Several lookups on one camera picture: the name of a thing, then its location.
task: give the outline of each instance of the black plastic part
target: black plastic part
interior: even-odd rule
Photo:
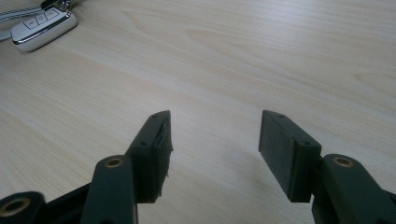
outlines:
[[[75,189],[47,203],[46,217],[50,224],[79,223],[90,184]]]
[[[161,196],[172,151],[170,111],[152,115],[125,153],[132,159],[138,203],[155,203]]]
[[[56,0],[46,0],[40,4],[40,7],[44,10],[52,7],[52,5],[56,2]]]
[[[309,203],[321,145],[288,117],[262,112],[259,151],[293,203]]]
[[[320,173],[341,223],[396,223],[393,201],[358,161],[327,155]]]
[[[45,208],[44,196],[38,192],[23,192],[8,196],[0,201],[0,224],[42,222]]]
[[[96,164],[80,223],[137,223],[129,157],[112,156]]]

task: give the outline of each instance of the light wood grain surface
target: light wood grain surface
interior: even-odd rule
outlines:
[[[167,109],[175,151],[141,223],[314,223],[258,152],[264,109],[396,192],[395,1],[81,0],[74,13],[78,27],[35,52],[0,43],[0,198],[84,185]]]

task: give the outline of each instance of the screw hole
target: screw hole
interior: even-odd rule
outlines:
[[[0,207],[0,217],[11,217],[23,211],[30,204],[29,198],[17,198]]]
[[[114,168],[114,167],[120,166],[121,164],[123,164],[123,160],[116,158],[116,159],[112,159],[112,160],[106,162],[106,167]]]
[[[343,157],[334,157],[332,159],[333,162],[335,162],[336,164],[340,165],[340,166],[344,166],[344,167],[352,167],[353,166],[353,161],[347,158],[343,158]]]

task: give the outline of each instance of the car key fob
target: car key fob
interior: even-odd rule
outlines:
[[[70,11],[61,11],[57,7],[52,7],[12,27],[12,41],[20,50],[33,51],[76,25],[77,19]]]

